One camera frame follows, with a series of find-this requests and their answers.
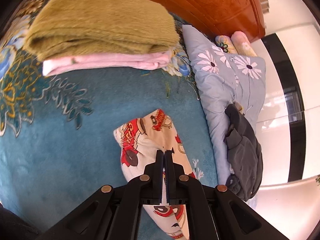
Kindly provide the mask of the cream car print pants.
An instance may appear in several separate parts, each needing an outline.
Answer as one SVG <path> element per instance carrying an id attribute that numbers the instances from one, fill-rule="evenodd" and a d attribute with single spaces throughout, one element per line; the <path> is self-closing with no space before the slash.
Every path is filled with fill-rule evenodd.
<path id="1" fill-rule="evenodd" d="M 127 181 L 144 173 L 144 168 L 156 161 L 158 151 L 172 150 L 174 163 L 183 166 L 184 173 L 195 177 L 194 169 L 170 116 L 157 109 L 143 118 L 133 119 L 114 130 L 121 147 L 121 169 Z M 184 205 L 169 205 L 166 186 L 159 205 L 144 205 L 151 219 L 172 239 L 189 239 L 187 212 Z"/>

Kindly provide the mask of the dark grey fleece jacket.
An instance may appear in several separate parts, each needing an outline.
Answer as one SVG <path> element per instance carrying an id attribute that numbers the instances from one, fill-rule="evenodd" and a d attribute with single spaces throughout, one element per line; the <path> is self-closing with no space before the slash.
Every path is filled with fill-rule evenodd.
<path id="1" fill-rule="evenodd" d="M 243 201 L 253 198 L 262 182 L 263 156 L 251 124 L 235 104 L 225 110 L 229 129 L 225 136 L 231 175 L 226 186 Z"/>

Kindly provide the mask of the teal floral bed blanket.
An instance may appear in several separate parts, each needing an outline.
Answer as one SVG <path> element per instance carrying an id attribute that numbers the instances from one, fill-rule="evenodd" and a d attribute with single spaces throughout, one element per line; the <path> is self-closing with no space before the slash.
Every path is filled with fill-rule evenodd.
<path id="1" fill-rule="evenodd" d="M 50 0 L 25 0 L 1 40 L 1 203 L 45 232 L 99 187 L 124 185 L 113 131 L 162 109 L 197 178 L 217 185 L 206 118 L 192 75 L 130 67 L 42 75 L 23 50 Z"/>

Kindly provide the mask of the light blue daisy quilt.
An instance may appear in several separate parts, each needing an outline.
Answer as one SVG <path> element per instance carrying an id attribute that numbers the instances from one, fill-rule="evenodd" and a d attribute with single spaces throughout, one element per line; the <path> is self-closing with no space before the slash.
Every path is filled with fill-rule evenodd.
<path id="1" fill-rule="evenodd" d="M 266 95 L 266 63 L 257 56 L 223 52 L 191 25 L 183 25 L 182 32 L 207 119 L 218 182 L 226 185 L 231 173 L 225 144 L 230 123 L 225 110 L 235 104 L 255 132 Z"/>

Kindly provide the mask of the folded pink garment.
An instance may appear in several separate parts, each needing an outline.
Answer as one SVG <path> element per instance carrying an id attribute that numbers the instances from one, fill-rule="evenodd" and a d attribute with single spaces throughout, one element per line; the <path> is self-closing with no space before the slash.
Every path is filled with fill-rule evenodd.
<path id="1" fill-rule="evenodd" d="M 131 67 L 142 70 L 155 70 L 165 67 L 172 58 L 172 52 L 151 54 L 98 53 L 67 56 L 43 62 L 43 76 L 54 76 L 74 70 L 106 67 Z"/>

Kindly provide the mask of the pink floral pillow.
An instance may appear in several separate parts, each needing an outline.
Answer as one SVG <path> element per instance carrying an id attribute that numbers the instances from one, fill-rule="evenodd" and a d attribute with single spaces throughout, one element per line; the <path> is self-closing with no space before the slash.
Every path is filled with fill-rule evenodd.
<path id="1" fill-rule="evenodd" d="M 231 36 L 231 41 L 239 55 L 257 56 L 246 34 L 242 31 L 235 31 Z"/>

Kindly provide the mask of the pale floral pillow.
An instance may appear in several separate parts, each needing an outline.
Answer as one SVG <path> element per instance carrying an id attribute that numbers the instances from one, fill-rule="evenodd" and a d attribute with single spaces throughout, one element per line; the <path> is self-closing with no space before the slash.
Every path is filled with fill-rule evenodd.
<path id="1" fill-rule="evenodd" d="M 237 50 L 233 45 L 231 38 L 226 35 L 219 35 L 215 37 L 215 44 L 220 47 L 225 53 L 237 54 Z"/>

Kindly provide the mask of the folded olive green sweater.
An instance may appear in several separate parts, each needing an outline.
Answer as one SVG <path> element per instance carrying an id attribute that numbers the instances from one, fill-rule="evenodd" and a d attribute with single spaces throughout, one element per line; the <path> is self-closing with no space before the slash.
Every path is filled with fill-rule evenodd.
<path id="1" fill-rule="evenodd" d="M 179 40 L 173 17 L 150 0 L 50 0 L 30 26 L 24 49 L 44 61 L 165 52 Z"/>

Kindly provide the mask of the orange wooden headboard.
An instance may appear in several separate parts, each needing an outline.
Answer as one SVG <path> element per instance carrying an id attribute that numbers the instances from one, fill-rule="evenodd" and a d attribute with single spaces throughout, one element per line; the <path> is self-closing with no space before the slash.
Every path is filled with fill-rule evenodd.
<path id="1" fill-rule="evenodd" d="M 214 38 L 244 32 L 253 42 L 265 36 L 259 0 L 151 0 L 163 5 L 195 28 Z"/>

